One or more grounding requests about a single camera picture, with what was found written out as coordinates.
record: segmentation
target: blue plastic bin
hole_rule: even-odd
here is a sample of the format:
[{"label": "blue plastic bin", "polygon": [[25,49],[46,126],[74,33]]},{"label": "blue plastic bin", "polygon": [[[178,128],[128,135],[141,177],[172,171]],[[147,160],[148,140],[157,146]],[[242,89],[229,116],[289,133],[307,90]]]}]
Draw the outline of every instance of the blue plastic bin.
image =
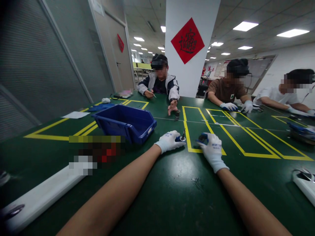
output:
[{"label": "blue plastic bin", "polygon": [[125,136],[130,143],[143,144],[157,125],[149,111],[115,105],[92,117],[105,135]]}]

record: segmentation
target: hand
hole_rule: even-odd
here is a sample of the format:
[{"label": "hand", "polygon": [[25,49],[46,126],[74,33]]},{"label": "hand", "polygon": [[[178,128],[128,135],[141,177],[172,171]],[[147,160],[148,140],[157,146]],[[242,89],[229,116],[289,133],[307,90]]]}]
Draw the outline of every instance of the hand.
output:
[{"label": "hand", "polygon": [[238,110],[238,107],[237,105],[233,104],[233,103],[222,103],[220,105],[220,107],[223,109],[223,110],[228,110],[228,111],[236,111]]},{"label": "hand", "polygon": [[153,93],[153,90],[152,90],[152,89],[151,89],[151,91],[152,91],[152,92],[150,92],[149,90],[146,90],[146,91],[144,92],[144,95],[145,95],[147,98],[153,98],[154,93]]},{"label": "hand", "polygon": [[169,131],[162,137],[160,137],[158,142],[156,142],[155,144],[161,148],[161,154],[165,153],[166,151],[174,150],[176,148],[186,145],[186,143],[182,141],[175,142],[175,139],[177,137],[180,137],[180,133],[178,133],[176,130]]},{"label": "hand", "polygon": [[243,114],[251,113],[252,110],[253,110],[253,102],[250,100],[245,101],[244,107],[242,109],[242,113]]},{"label": "hand", "polygon": [[205,158],[213,168],[214,173],[217,173],[223,168],[229,169],[229,167],[227,167],[222,160],[222,141],[215,134],[204,134],[208,135],[208,145],[205,145],[201,142],[197,143],[201,147]]},{"label": "hand", "polygon": [[294,109],[293,107],[289,107],[287,109],[288,112],[292,113],[292,114],[296,114],[296,115],[302,115],[302,116],[310,116],[309,113],[305,113],[303,111],[299,111],[299,110],[296,110]]},{"label": "hand", "polygon": [[168,115],[171,115],[171,111],[177,111],[177,100],[171,101],[171,104],[168,106]]}]

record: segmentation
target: red paper decoration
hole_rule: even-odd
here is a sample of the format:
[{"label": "red paper decoration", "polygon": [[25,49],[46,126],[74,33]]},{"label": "red paper decoration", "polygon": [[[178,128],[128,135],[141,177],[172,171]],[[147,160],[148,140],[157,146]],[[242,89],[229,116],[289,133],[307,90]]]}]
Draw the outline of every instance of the red paper decoration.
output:
[{"label": "red paper decoration", "polygon": [[175,35],[171,43],[184,64],[189,62],[204,47],[203,40],[192,18]]}]

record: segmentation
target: green workbench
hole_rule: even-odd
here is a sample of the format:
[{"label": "green workbench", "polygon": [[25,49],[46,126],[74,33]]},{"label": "green workbench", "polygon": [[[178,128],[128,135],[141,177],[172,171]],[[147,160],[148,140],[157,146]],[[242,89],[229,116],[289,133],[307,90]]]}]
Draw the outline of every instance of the green workbench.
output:
[{"label": "green workbench", "polygon": [[[187,145],[163,154],[153,166],[137,198],[112,231],[112,235],[244,235],[232,200],[204,158],[195,140],[214,132],[222,140],[223,160],[231,172],[293,234],[315,235],[315,208],[292,182],[292,170],[305,167],[315,173],[314,146],[287,137],[288,113],[264,107],[247,116],[225,113],[208,100],[181,97],[175,114],[168,116],[166,95],[151,100],[138,92],[128,100],[112,100],[144,108],[157,127],[143,146],[126,144],[126,153],[103,169],[93,170],[22,235],[55,235],[71,216],[111,177],[148,150],[164,133],[186,128]],[[1,190],[4,207],[73,161],[70,135],[102,135],[89,115],[58,118],[1,144],[5,170],[11,180]],[[303,118],[301,125],[315,125]]]}]

